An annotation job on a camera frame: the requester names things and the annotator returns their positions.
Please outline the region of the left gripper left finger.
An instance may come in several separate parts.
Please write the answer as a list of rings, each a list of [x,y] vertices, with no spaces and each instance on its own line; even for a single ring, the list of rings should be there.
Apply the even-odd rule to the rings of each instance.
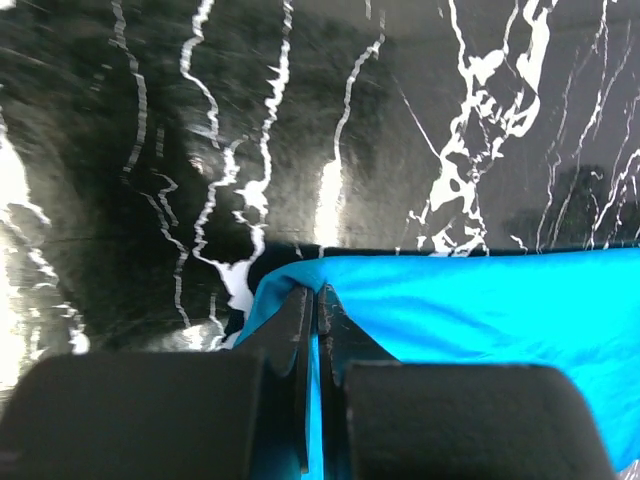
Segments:
[[[217,352],[57,356],[1,420],[5,479],[298,479],[309,468],[313,293]]]

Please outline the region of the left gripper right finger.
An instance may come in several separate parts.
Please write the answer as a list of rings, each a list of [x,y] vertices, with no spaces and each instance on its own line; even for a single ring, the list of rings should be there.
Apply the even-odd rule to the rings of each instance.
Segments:
[[[409,363],[348,316],[317,314],[328,479],[612,479],[593,415],[541,365]]]

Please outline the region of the blue t-shirt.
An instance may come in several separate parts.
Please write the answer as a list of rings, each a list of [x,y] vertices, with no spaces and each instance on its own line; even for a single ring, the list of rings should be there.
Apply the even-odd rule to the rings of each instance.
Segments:
[[[355,323],[405,362],[561,370],[588,401],[615,470],[638,459],[637,249],[299,261],[260,282],[240,338],[297,285],[332,287]]]

